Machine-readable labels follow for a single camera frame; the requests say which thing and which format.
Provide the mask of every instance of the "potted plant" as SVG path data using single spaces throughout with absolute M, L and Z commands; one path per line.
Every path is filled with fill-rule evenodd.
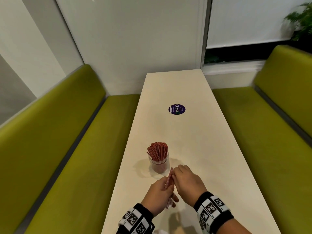
M 312 52 L 312 2 L 300 5 L 303 11 L 294 11 L 285 19 L 295 26 L 291 40 L 294 47 Z

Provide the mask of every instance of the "white table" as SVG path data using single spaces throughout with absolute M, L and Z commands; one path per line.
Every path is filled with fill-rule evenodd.
M 185 113 L 170 114 L 173 104 Z M 153 142 L 166 142 L 171 166 L 188 165 L 250 232 L 280 233 L 202 71 L 185 70 L 147 74 L 102 234 L 116 233 L 124 213 L 162 177 L 149 167 Z M 196 212 L 182 199 L 153 223 L 169 234 L 201 234 Z

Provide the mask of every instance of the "green leaves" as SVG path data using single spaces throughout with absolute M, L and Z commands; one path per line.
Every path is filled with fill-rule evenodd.
M 307 2 L 300 6 L 305 6 L 306 8 L 301 13 L 294 11 L 285 17 L 285 19 L 294 23 L 298 29 L 292 36 L 294 41 L 307 35 L 312 38 L 312 2 Z

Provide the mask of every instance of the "purple round sticker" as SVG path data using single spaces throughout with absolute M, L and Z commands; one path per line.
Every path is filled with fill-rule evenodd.
M 169 107 L 169 112 L 174 115 L 180 115 L 185 112 L 185 106 L 181 104 L 174 104 Z

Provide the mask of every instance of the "person's left hand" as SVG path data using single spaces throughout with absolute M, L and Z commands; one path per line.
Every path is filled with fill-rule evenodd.
M 165 184 L 168 177 L 163 177 L 151 185 L 149 191 L 146 193 L 141 204 L 147 208 L 154 217 L 160 214 L 168 203 L 169 198 L 171 197 L 175 202 L 179 202 L 178 197 L 173 193 L 174 184 L 171 182 L 171 185 L 165 190 Z

